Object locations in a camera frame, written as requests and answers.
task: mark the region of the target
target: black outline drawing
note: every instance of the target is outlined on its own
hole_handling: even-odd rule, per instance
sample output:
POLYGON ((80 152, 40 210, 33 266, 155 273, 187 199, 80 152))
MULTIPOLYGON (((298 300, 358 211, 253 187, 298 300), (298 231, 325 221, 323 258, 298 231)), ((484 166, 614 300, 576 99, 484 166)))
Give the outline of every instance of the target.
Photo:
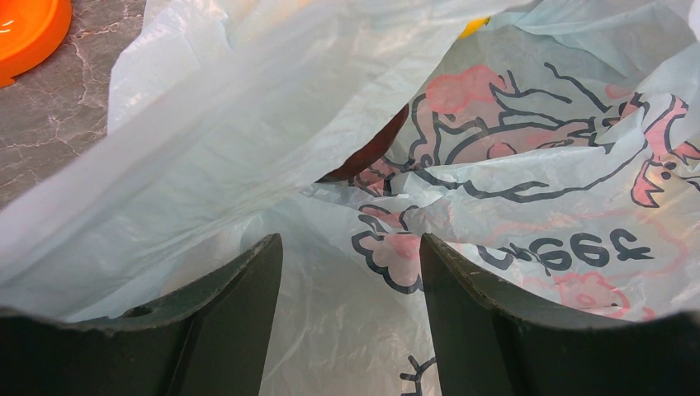
MULTIPOLYGON (((683 110, 686 110, 686 111, 688 110, 688 103, 686 103, 685 101, 683 101, 682 99, 680 99, 678 97, 672 96, 668 108, 666 108, 666 110, 664 110, 660 115, 658 115, 649 124, 649 126, 647 126, 646 129, 644 130, 645 137, 647 136, 647 134, 650 133, 651 129, 657 123, 661 122, 666 116, 668 116, 669 114, 674 112, 675 107, 679 101, 680 101, 680 108, 683 110)), ((647 101, 641 100, 640 93, 635 93, 633 98, 630 100, 630 103, 633 106, 642 107, 644 109, 644 116, 646 116, 649 113, 650 104, 647 101)), ((689 159, 700 160, 700 150, 698 150, 698 148, 696 148, 694 145, 692 145, 689 142, 683 142, 677 148, 673 148, 673 146, 671 145, 671 138, 670 138, 671 128, 673 127, 674 122, 676 120, 683 119, 685 116, 686 116, 686 113, 676 114, 673 117, 671 117, 671 119, 669 120, 668 124, 665 126, 665 129, 664 129, 664 147, 665 147, 665 150, 668 154, 675 156, 681 162, 683 162, 685 165, 688 165, 689 159), (688 156, 685 154, 677 153, 676 151, 679 150, 679 148, 684 146, 684 145, 689 146, 692 149, 694 149, 695 152, 698 153, 698 156, 694 157, 694 156, 688 156)), ((646 149, 647 147, 649 147, 649 138, 645 139, 643 148, 646 149)), ((649 159, 644 161, 644 163, 642 164, 642 166, 640 168, 640 171, 637 173, 637 176, 635 177, 635 181, 634 181, 634 184, 632 185, 632 189, 630 189, 630 198, 631 198, 632 202, 634 202, 635 204, 637 204, 639 206, 642 206, 645 208, 659 208, 660 206, 656 202, 656 200, 654 199, 653 195, 665 192, 665 190, 663 188, 661 188, 661 186, 658 186, 654 182, 652 182, 649 179, 649 177, 647 176, 647 173, 651 167, 662 167, 662 168, 669 169, 670 171, 672 171, 673 169, 675 169, 677 167, 677 164, 672 163, 672 162, 662 163, 660 155, 657 155, 656 153, 652 153, 651 156, 649 157, 649 159), (648 186, 648 188, 646 188, 643 191, 645 193, 646 199, 650 202, 649 204, 646 204, 645 202, 641 202, 635 197, 635 190, 637 189, 637 186, 639 185, 639 183, 642 181, 648 186)), ((666 171, 662 172, 662 175, 661 175, 662 178, 667 180, 667 177, 663 177, 665 173, 668 174, 668 178, 670 178, 670 173, 666 172, 666 171)), ((698 188, 698 184, 696 182, 689 180, 689 179, 692 179, 692 177, 685 177, 685 178, 681 177, 681 179, 685 180, 686 182, 688 182, 692 186, 695 186, 696 189, 698 189, 700 191, 700 188, 698 188)))
POLYGON ((401 375, 399 375, 399 378, 401 378, 404 381, 413 382, 415 384, 416 390, 415 392, 412 392, 410 394, 401 394, 401 396, 423 396, 423 385, 421 384, 423 374, 435 364, 436 360, 435 358, 428 359, 428 361, 426 361, 422 365, 419 365, 415 357, 413 355, 410 355, 409 362, 414 368, 415 374, 401 373, 401 375))
MULTIPOLYGON (((381 208, 380 206, 376 206, 376 205, 364 205, 360 208, 360 211, 362 211, 363 209, 366 209, 366 208, 379 210, 382 213, 385 213, 387 215, 391 215, 391 212, 389 212, 388 210, 386 210, 384 208, 381 208)), ((402 211, 399 214, 399 223, 401 224, 401 227, 404 231, 399 231, 398 233, 394 233, 394 234, 413 235, 413 233, 409 232, 409 227, 406 224, 404 217, 409 212, 409 210, 414 210, 417 208, 418 208, 418 206, 411 205, 409 208, 407 208, 406 210, 402 211)), ((372 238, 376 241, 383 241, 384 235, 381 235, 381 234, 387 234, 387 233, 392 233, 392 232, 388 232, 384 227, 382 227, 380 220, 375 218, 374 216, 371 216, 368 214, 360 214, 358 216, 358 218, 364 224, 369 225, 371 227, 371 230, 363 231, 361 233, 353 235, 352 236, 352 248, 355 249, 355 252, 358 252, 365 257, 365 263, 367 264, 367 266, 375 273, 381 275, 384 278, 384 282, 386 282, 386 284, 389 285, 389 287, 391 289, 394 289, 394 290, 396 290, 400 293, 403 293, 405 295, 413 294, 418 290, 423 291, 423 279, 421 278, 420 274, 418 274, 418 276, 416 277, 416 281, 412 285, 410 285, 410 286, 399 285, 396 282, 394 282, 393 279, 391 279, 391 274, 389 273, 388 266, 379 266, 375 262, 374 257, 373 257, 374 251, 364 248, 360 244, 360 242, 365 238, 372 238)))
POLYGON ((442 186, 447 188, 448 190, 456 190, 460 187, 464 188, 464 191, 466 191, 467 194, 470 196, 473 196, 476 199, 479 200, 484 200, 484 199, 489 199, 489 198, 495 198, 495 197, 501 197, 506 200, 510 200, 512 202, 518 202, 520 204, 523 203, 528 203, 528 202, 534 202, 538 200, 551 200, 555 198, 559 198, 560 196, 563 196, 564 194, 568 194, 573 191, 588 191, 591 188, 597 186, 598 184, 607 181, 611 177, 615 176, 618 174, 624 167, 626 167, 629 163, 631 163, 639 153, 641 153, 644 149, 640 149, 632 158, 626 160, 622 165, 617 167, 613 172, 609 173, 606 176, 600 177, 599 179, 596 179, 592 182, 590 182, 586 186, 582 187, 566 187, 562 190, 559 191, 552 191, 552 192, 540 192, 540 193, 535 193, 531 194, 529 196, 524 196, 521 195, 520 193, 529 191, 532 188, 546 188, 549 185, 546 183, 543 183, 541 181, 527 181, 524 183, 517 184, 516 186, 510 187, 509 189, 502 190, 502 191, 494 191, 494 192, 488 192, 488 191, 482 191, 479 190, 478 188, 474 187, 474 184, 471 182, 471 180, 465 181, 463 183, 456 183, 452 181, 442 181, 432 174, 430 174, 427 170, 421 169, 418 171, 414 171, 415 175, 420 177, 421 179, 425 180, 427 183, 433 185, 433 186, 442 186))
MULTIPOLYGON (((552 74, 554 78, 568 81, 574 85, 581 93, 583 93, 601 112, 601 116, 604 116, 605 113, 607 113, 610 109, 612 109, 612 106, 605 106, 602 101, 595 96, 589 89, 583 86, 578 80, 575 78, 572 78, 570 76, 562 76, 558 70, 555 68, 554 65, 545 62, 544 67, 548 68, 552 71, 552 74)), ((426 100, 426 94, 421 94, 417 96, 414 101, 411 103, 411 121, 414 123, 414 126, 419 134, 419 137, 410 145, 409 147, 409 152, 408 152, 408 159, 405 163, 395 163, 393 161, 390 161, 388 158, 383 157, 382 161, 384 161, 387 165, 390 167, 395 168, 398 172, 400 173, 405 173, 405 172, 411 172, 411 171, 416 171, 416 170, 421 170, 425 169, 427 167, 432 167, 432 166, 437 166, 437 165, 451 165, 454 163, 456 156, 464 150, 466 147, 470 146, 474 142, 483 139, 485 137, 491 136, 493 134, 498 134, 498 133, 503 133, 503 132, 511 132, 515 130, 521 130, 524 128, 538 128, 542 130, 558 130, 566 125, 574 124, 574 123, 582 123, 585 124, 586 126, 581 129, 581 130, 576 130, 574 132, 569 133, 568 135, 571 138, 577 138, 577 139, 587 139, 588 140, 588 146, 590 147, 603 147, 605 149, 605 153, 610 153, 612 150, 612 147, 614 144, 602 144, 602 145, 597 145, 594 141, 597 136, 596 133, 596 116, 591 116, 587 119, 573 119, 573 120, 559 120, 555 118, 554 116, 547 115, 544 113, 538 113, 538 112, 532 112, 532 111, 519 111, 517 109, 513 109, 508 107, 501 99, 500 97, 513 97, 513 98, 523 98, 527 97, 528 95, 532 94, 542 94, 542 95, 548 95, 549 97, 552 97, 553 99, 557 101, 561 101, 565 104, 571 104, 573 101, 569 97, 565 97, 563 95, 559 95, 553 92, 548 92, 543 89, 538 89, 538 88, 530 88, 525 91, 521 91, 520 88, 518 87, 518 84, 515 81, 515 77, 513 76, 513 73, 508 70, 507 71, 508 75, 508 80, 510 82, 511 87, 513 88, 514 92, 506 92, 498 87, 496 87, 493 83, 489 85, 491 95, 493 96, 494 100, 499 104, 499 106, 503 109, 499 113, 499 124, 495 125, 493 127, 488 127, 486 123, 484 122, 483 119, 480 117, 476 117, 474 120, 467 121, 465 124, 460 125, 458 127, 451 127, 450 125, 446 125, 444 122, 440 120, 440 114, 437 112, 433 112, 433 128, 435 130, 435 146, 432 149, 432 152, 430 154, 424 154, 421 158, 416 158, 416 150, 419 146, 428 144, 428 137, 423 131, 423 129, 420 127, 419 120, 418 120, 418 108, 419 104, 421 101, 426 100), (548 120, 552 123, 552 125, 547 125, 543 123, 538 123, 538 122, 520 122, 516 124, 506 124, 505 120, 511 116, 537 116, 541 117, 543 120, 548 120), (469 136, 467 139, 462 140, 456 147, 454 147, 450 153, 447 154, 445 157, 444 161, 440 158, 440 149, 442 147, 442 133, 446 134, 451 134, 451 135, 458 135, 458 134, 463 134, 466 130, 469 129, 474 129, 477 128, 480 131, 472 134, 469 136)), ((506 79, 504 76, 500 76, 499 78, 505 83, 506 79)), ((447 117, 448 120, 455 120, 454 115, 444 115, 447 117)), ((607 124, 610 125, 611 120, 616 120, 616 118, 611 118, 611 119, 606 119, 607 124)), ((562 146, 568 146, 572 145, 574 143, 573 139, 563 139, 563 140, 557 140, 557 141, 552 141, 548 142, 545 144, 541 144, 540 146, 536 147, 536 149, 545 149, 545 148, 553 148, 553 147, 562 147, 562 146)), ((376 174, 378 177, 382 178, 384 177, 385 185, 384 185, 384 193, 381 196, 391 196, 393 193, 391 191, 391 186, 390 186, 390 179, 396 176, 396 172, 392 172, 390 175, 384 175, 383 173, 377 171, 373 167, 370 167, 370 172, 376 174)), ((358 186, 359 188, 363 189, 365 192, 373 195, 373 196, 378 196, 374 191, 369 189, 368 185, 363 182, 359 177, 356 177, 353 181, 350 181, 349 184, 351 186, 358 186)), ((520 185, 520 187, 514 187, 514 188, 523 188, 524 185, 520 185)))

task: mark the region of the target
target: dark plastic piece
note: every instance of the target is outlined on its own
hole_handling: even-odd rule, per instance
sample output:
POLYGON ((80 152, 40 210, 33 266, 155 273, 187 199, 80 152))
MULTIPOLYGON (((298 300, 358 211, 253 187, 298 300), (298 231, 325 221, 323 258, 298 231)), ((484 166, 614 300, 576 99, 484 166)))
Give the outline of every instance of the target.
POLYGON ((370 167, 389 151, 408 118, 409 105, 406 105, 370 140, 370 143, 350 156, 341 167, 322 177, 319 183, 344 182, 370 167))
POLYGON ((423 287, 442 394, 700 394, 700 315, 630 323, 569 309, 426 235, 423 287))
POLYGON ((0 310, 1 395, 258 396, 277 304, 279 235, 119 318, 0 310))

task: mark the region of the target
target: cartoon animal illustration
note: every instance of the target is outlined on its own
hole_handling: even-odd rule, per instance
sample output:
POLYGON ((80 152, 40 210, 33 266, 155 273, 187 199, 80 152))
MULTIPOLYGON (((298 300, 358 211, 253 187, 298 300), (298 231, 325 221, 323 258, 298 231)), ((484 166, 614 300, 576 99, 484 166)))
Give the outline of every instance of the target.
POLYGON ((365 257, 369 268, 384 277, 392 289, 404 294, 423 289, 420 277, 420 237, 408 231, 404 216, 411 206, 400 213, 391 213, 379 206, 365 205, 359 219, 370 226, 370 230, 352 237, 355 251, 365 257), (395 230, 387 230, 379 220, 395 230))
POLYGON ((423 396, 423 375, 431 367, 435 367, 435 358, 430 358, 428 361, 420 365, 413 355, 409 356, 409 362, 414 368, 415 374, 401 373, 400 378, 404 381, 414 383, 415 392, 410 394, 401 394, 401 396, 423 396))
MULTIPOLYGON (((609 318, 625 318, 631 310, 630 300, 617 287, 608 283, 597 272, 585 274, 566 274, 554 276, 554 285, 548 285, 539 278, 526 278, 522 287, 532 290, 555 290, 559 295, 558 303, 569 308, 579 309, 591 314, 609 318)), ((642 308, 644 320, 653 319, 655 313, 649 308, 642 308)))
MULTIPOLYGON (((555 199, 572 191, 586 191, 605 182, 633 159, 651 148, 652 154, 641 166, 631 189, 631 199, 646 207, 658 207, 654 194, 664 189, 663 180, 673 176, 677 161, 689 165, 700 160, 700 150, 690 142, 672 147, 673 124, 682 118, 688 106, 672 95, 646 97, 640 93, 607 85, 608 100, 631 99, 606 104, 577 78, 566 76, 549 63, 548 90, 520 88, 511 71, 505 77, 485 65, 477 65, 458 75, 434 78, 424 94, 411 106, 411 119, 417 138, 410 145, 407 158, 396 162, 386 156, 350 181, 374 196, 391 195, 389 180, 403 172, 415 172, 426 182, 448 189, 464 188, 479 199, 502 197, 515 202, 555 199), (660 113, 650 108, 665 109, 660 113), (580 186, 556 189, 547 180, 527 180, 502 191, 488 191, 471 181, 442 181, 424 170, 436 165, 474 163, 502 158, 537 149, 564 146, 600 147, 598 155, 608 155, 614 143, 596 144, 599 131, 612 128, 620 120, 642 109, 643 146, 626 161, 603 161, 591 172, 591 180, 580 186)), ((698 188, 697 175, 680 177, 698 188)))

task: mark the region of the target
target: yellow object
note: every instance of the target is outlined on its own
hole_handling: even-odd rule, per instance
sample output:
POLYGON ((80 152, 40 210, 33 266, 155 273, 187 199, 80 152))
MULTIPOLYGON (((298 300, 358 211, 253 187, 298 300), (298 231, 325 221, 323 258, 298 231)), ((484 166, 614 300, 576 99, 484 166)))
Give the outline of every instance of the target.
POLYGON ((459 38, 463 39, 468 35, 471 35, 475 31, 479 30, 480 27, 489 23, 489 19, 491 18, 477 19, 476 21, 469 22, 469 25, 466 26, 466 29, 461 33, 459 38))

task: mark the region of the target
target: printed plastic bag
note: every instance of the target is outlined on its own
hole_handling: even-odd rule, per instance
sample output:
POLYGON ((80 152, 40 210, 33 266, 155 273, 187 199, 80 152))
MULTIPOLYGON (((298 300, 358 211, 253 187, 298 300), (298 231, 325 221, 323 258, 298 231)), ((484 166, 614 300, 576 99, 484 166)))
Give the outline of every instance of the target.
MULTIPOLYGON (((174 1, 145 36, 177 15, 169 14, 174 1)), ((260 37, 285 31, 289 38, 287 28, 308 26, 322 2, 260 37)), ((420 277, 419 238, 426 232, 498 276, 573 308, 623 320, 700 308, 694 122, 700 44, 688 27, 691 2, 543 0, 494 16, 454 45, 465 21, 479 14, 460 8, 469 4, 434 2, 441 11, 429 12, 422 2, 406 3, 382 2, 377 7, 386 13, 371 16, 358 11, 369 20, 352 26, 377 30, 362 42, 371 48, 343 41, 335 35, 347 31, 342 27, 309 26, 305 35, 291 35, 295 43, 309 39, 313 56, 303 64, 294 56, 300 47, 276 52, 275 60, 295 63, 276 64, 269 76, 256 70, 255 76, 277 77, 269 84, 254 78, 244 90, 235 85, 247 81, 240 76, 210 78, 243 62, 241 54, 254 57, 257 68, 265 65, 267 56, 236 45, 209 66, 197 65, 199 71, 178 71, 161 87, 144 85, 159 93, 143 110, 122 103, 126 97, 111 102, 126 109, 124 126, 0 214, 4 236, 10 220, 27 216, 20 210, 37 212, 42 199, 51 209, 70 209, 52 215, 40 209, 20 236, 0 241, 0 301, 71 320, 119 314, 280 233, 284 265, 265 395, 441 394, 420 277), (454 9, 440 8, 448 4, 454 9), (386 19, 373 19, 378 15, 386 19), (425 24, 415 22, 427 15, 425 24), (420 33, 407 35, 411 29, 420 33), (391 40, 370 44, 391 33, 391 40), (332 44, 320 44, 324 34, 332 44), (325 57, 326 51, 345 57, 325 57), (379 56, 385 51, 394 63, 379 56), (327 73, 294 68, 300 64, 327 73), (336 81, 340 68, 354 72, 347 76, 354 83, 336 81), (304 79, 307 73, 314 78, 304 79), (300 81, 290 82, 292 74, 300 81), (240 89, 240 96, 222 87, 240 89), (264 95, 256 93, 261 87, 264 95), (299 102, 287 102, 299 94, 299 102), (350 186, 310 185, 406 102, 410 120, 384 158, 350 186), (199 124, 180 124, 193 115, 199 124), (311 115, 323 119, 307 120, 311 115), (335 147, 339 141, 348 146, 335 147), (120 150, 110 157, 109 149, 120 150), (117 154, 126 158, 113 159, 117 154), (101 160, 128 164, 110 174, 101 160), (71 203, 62 192, 88 182, 95 183, 90 200, 71 203), (82 288, 66 291, 63 274, 80 278, 71 281, 82 288), (97 279, 105 282, 86 287, 97 279), (101 293, 104 285, 110 289, 101 293), (21 298, 12 297, 17 293, 21 298)), ((362 2, 379 12, 372 5, 362 2)), ((149 43, 140 40, 135 45, 149 43)), ((286 48, 252 41, 258 50, 286 48)), ((144 74, 150 68, 133 65, 144 74)))
POLYGON ((227 262, 234 243, 209 248, 222 233, 339 167, 470 20, 520 2, 318 0, 256 29, 285 2, 172 0, 122 54, 129 75, 115 69, 113 93, 142 90, 111 95, 119 130, 0 213, 0 304, 117 315, 180 266, 227 262))

